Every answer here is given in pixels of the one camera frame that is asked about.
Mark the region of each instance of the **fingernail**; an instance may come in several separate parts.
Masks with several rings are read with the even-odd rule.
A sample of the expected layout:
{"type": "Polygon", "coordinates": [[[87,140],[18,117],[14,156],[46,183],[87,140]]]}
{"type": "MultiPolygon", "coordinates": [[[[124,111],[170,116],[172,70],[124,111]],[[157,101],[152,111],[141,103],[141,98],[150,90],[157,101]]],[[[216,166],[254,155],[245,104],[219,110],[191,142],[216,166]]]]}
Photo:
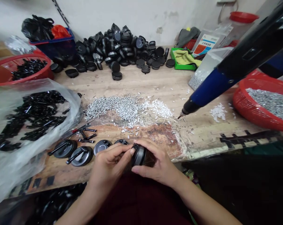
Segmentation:
{"type": "Polygon", "coordinates": [[[134,152],[135,152],[135,149],[134,149],[134,148],[131,148],[131,149],[130,149],[130,154],[133,155],[134,152]]]}
{"type": "Polygon", "coordinates": [[[139,168],[137,166],[132,167],[131,171],[134,173],[138,173],[139,168]]]}

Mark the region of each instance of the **maroon shirt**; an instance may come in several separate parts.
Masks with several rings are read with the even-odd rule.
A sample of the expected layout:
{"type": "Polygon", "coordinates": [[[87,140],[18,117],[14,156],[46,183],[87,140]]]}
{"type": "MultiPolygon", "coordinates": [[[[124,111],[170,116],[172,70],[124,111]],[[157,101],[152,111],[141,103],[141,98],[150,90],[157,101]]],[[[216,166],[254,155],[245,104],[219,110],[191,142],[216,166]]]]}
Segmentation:
{"type": "Polygon", "coordinates": [[[90,224],[193,224],[171,188],[130,173],[123,175],[90,224]]]}

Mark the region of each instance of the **green tray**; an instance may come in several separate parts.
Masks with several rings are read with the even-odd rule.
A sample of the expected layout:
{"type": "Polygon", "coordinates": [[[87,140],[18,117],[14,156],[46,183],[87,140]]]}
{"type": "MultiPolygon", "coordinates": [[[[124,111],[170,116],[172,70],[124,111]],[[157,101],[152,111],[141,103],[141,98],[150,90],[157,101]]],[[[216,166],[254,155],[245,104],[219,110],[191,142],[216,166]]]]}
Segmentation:
{"type": "Polygon", "coordinates": [[[175,60],[175,69],[196,70],[197,68],[195,67],[195,65],[180,65],[180,64],[177,63],[173,52],[178,50],[178,49],[182,50],[183,48],[171,48],[171,53],[170,53],[172,59],[175,60]]]}

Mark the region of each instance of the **gray cloth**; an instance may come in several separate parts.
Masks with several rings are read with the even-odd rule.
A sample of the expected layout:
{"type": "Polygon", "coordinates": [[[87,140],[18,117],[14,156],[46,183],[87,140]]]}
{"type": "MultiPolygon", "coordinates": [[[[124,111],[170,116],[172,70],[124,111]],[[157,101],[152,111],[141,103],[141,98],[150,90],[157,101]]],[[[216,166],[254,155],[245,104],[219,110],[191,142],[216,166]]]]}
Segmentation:
{"type": "Polygon", "coordinates": [[[182,29],[179,34],[178,44],[176,48],[182,48],[191,39],[196,39],[200,35],[200,30],[196,27],[192,27],[190,31],[182,29]]]}

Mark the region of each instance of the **black plastic bag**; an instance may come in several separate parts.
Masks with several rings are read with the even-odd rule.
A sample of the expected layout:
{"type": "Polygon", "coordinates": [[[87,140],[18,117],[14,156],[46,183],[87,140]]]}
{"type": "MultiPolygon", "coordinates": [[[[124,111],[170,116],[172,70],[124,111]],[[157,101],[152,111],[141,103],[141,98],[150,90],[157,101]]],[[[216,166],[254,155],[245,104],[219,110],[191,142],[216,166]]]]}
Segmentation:
{"type": "Polygon", "coordinates": [[[32,16],[33,19],[27,18],[23,21],[22,33],[32,42],[54,39],[51,30],[54,21],[51,18],[32,16]]]}

